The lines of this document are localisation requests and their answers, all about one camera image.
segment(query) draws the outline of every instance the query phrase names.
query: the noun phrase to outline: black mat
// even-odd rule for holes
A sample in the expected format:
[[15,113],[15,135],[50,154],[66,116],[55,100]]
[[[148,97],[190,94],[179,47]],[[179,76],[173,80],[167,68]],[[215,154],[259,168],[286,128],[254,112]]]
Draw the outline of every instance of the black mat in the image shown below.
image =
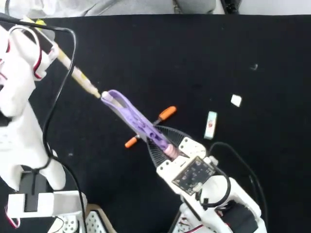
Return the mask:
[[[79,37],[77,65],[100,90],[117,89],[150,120],[166,107],[165,125],[203,139],[208,111],[218,113],[215,141],[231,144],[258,174],[270,232],[305,232],[310,189],[311,17],[128,16],[50,19]],[[71,38],[57,35],[66,53]],[[55,62],[31,103],[40,124],[65,69]],[[240,108],[230,103],[241,95]],[[78,176],[119,233],[168,230],[179,207],[157,176],[144,143],[99,100],[70,80],[49,133],[51,146]],[[214,154],[245,188],[247,171],[232,154]],[[73,189],[68,177],[66,189]],[[0,206],[9,189],[0,183]],[[13,232],[0,214],[5,232]],[[26,219],[17,232],[45,232],[51,220]]]

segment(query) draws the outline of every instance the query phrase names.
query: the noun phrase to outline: orange marker cap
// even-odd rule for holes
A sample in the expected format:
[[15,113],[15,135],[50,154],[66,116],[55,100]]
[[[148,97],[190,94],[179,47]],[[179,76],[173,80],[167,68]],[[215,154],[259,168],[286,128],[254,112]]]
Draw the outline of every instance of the orange marker cap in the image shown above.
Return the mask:
[[135,143],[137,143],[137,138],[132,137],[130,140],[128,140],[127,143],[125,143],[125,147],[126,148],[130,148],[132,145],[134,145]]
[[171,115],[173,115],[176,111],[177,111],[177,108],[175,106],[168,107],[162,113],[160,113],[159,118],[161,120],[166,120]]

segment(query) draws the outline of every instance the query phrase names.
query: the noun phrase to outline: black cable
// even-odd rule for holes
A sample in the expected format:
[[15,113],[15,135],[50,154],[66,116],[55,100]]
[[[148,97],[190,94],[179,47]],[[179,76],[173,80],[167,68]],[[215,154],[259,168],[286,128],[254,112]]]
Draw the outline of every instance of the black cable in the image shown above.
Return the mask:
[[58,218],[59,220],[61,220],[61,221],[63,222],[63,224],[62,224],[62,226],[61,226],[57,231],[52,232],[52,233],[57,233],[57,232],[59,232],[59,231],[63,228],[63,226],[65,225],[65,222],[64,222],[60,217],[56,216],[55,218]]
[[253,188],[255,202],[258,203],[259,199],[258,199],[258,193],[257,193],[257,189],[256,189],[256,185],[255,185],[254,179],[253,179],[253,177],[251,175],[249,175],[248,178],[249,178],[249,181],[251,182],[251,185],[252,185],[252,188]]
[[56,108],[57,103],[58,103],[58,98],[59,98],[59,96],[60,96],[60,94],[61,94],[61,92],[63,90],[63,87],[64,87],[67,79],[71,76],[71,74],[73,72],[73,69],[74,69],[74,66],[75,66],[74,62],[75,62],[76,47],[77,47],[77,37],[76,37],[76,34],[75,34],[75,32],[72,29],[69,29],[69,28],[61,28],[61,27],[39,25],[39,24],[35,24],[35,23],[19,21],[17,19],[13,19],[13,18],[0,17],[0,21],[4,21],[4,22],[7,22],[7,23],[18,24],[18,25],[23,25],[23,26],[42,28],[42,29],[47,29],[47,30],[52,30],[52,31],[66,32],[66,33],[71,34],[71,36],[72,36],[72,39],[73,39],[73,51],[72,51],[72,57],[71,57],[71,63],[70,63],[70,66],[69,66],[69,70],[68,70],[67,74],[65,75],[65,77],[64,77],[64,79],[63,79],[63,81],[62,81],[62,83],[61,83],[61,85],[60,85],[60,87],[58,89],[58,92],[57,92],[57,94],[55,96],[55,99],[54,99],[54,102],[52,104],[52,107],[49,110],[49,113],[47,115],[46,121],[45,121],[44,126],[43,126],[42,140],[43,140],[44,149],[45,149],[45,151],[46,151],[46,153],[47,153],[49,158],[48,158],[47,163],[43,167],[34,169],[34,172],[39,172],[40,170],[47,168],[49,166],[49,164],[51,163],[52,159],[57,161],[57,162],[59,162],[69,172],[69,174],[73,178],[74,183],[76,185],[76,188],[77,188],[77,190],[79,192],[79,199],[80,199],[80,203],[81,203],[84,228],[85,228],[85,232],[87,233],[85,208],[84,208],[84,204],[83,204],[82,192],[81,192],[81,189],[79,187],[77,178],[75,177],[74,173],[72,172],[72,170],[68,166],[63,164],[57,157],[53,156],[53,152],[50,149],[49,144],[47,142],[47,133],[48,133],[48,130],[49,130],[51,119],[52,119],[52,117],[54,115],[54,112],[55,112],[55,108]]
[[231,182],[229,177],[227,176],[227,174],[225,174],[219,167],[217,167],[216,165],[214,165],[212,163],[213,168],[222,176],[225,177],[226,181],[227,181],[227,190],[225,192],[225,195],[223,196],[223,198],[221,198],[218,202],[215,203],[201,203],[202,207],[204,208],[215,208],[219,205],[222,205],[229,197],[230,192],[231,192]]
[[238,160],[247,168],[247,170],[250,172],[250,175],[254,178],[255,183],[257,184],[260,196],[261,196],[261,200],[262,200],[262,204],[263,204],[263,212],[264,212],[264,221],[266,224],[266,229],[268,229],[268,205],[267,205],[267,201],[266,201],[266,197],[264,195],[264,191],[261,187],[261,184],[259,182],[259,179],[257,178],[257,175],[255,174],[255,172],[251,169],[251,167],[244,161],[244,159],[242,159],[242,157],[233,149],[232,146],[230,146],[229,144],[225,143],[225,142],[215,142],[213,143],[210,148],[209,148],[209,154],[211,155],[211,152],[213,150],[213,148],[215,148],[215,146],[223,146],[223,147],[227,147],[228,149],[230,149],[232,151],[232,153],[238,158]]

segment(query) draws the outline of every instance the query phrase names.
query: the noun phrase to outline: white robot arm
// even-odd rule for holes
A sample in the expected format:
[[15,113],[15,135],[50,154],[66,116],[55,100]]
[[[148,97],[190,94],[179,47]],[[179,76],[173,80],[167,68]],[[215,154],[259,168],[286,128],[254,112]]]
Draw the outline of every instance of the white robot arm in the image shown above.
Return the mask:
[[[44,78],[45,70],[57,57],[57,46],[46,54],[22,30],[30,32],[38,43],[37,35],[26,27],[14,26],[8,32],[0,27],[0,45],[5,51],[0,57],[0,153],[4,158],[0,176],[14,190],[19,190],[21,165],[40,168],[48,160],[42,131],[28,98],[35,89],[35,80]],[[56,161],[40,173],[53,189],[65,186],[64,170]]]
[[[178,149],[188,158],[167,160],[156,171],[181,195],[180,212],[192,228],[198,228],[195,232],[267,233],[260,207],[233,178],[222,171],[214,175],[218,161],[207,155],[203,145],[185,137]],[[207,208],[208,203],[215,205]]]
[[[44,78],[45,70],[59,59],[61,50],[37,29],[14,26],[6,31],[0,26],[0,35],[0,176],[18,191],[9,195],[7,215],[9,218],[58,216],[64,222],[73,222],[73,231],[83,233],[81,205],[83,202],[86,207],[86,197],[78,191],[54,191],[63,189],[66,183],[59,162],[51,159],[46,168],[40,169],[49,157],[41,128],[28,102],[35,81]],[[39,46],[40,39],[47,42],[44,48]],[[63,52],[61,56],[68,59]],[[79,80],[89,87],[86,78]],[[39,168],[43,176],[24,172],[22,166]]]
[[147,143],[156,172],[185,203],[180,211],[193,228],[187,233],[267,232],[259,206],[202,144],[151,123],[116,90],[103,92],[102,102]]

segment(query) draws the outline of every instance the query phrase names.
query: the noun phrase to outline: small cube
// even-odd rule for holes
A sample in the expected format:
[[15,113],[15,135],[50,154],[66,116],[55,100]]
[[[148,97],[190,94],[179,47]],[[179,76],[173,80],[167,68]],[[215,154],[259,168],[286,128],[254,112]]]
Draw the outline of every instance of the small cube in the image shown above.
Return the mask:
[[204,138],[212,140],[215,134],[215,127],[216,127],[216,119],[217,113],[210,111],[207,117],[207,124],[205,129]]
[[241,105],[242,97],[238,95],[232,95],[231,103],[239,107]]

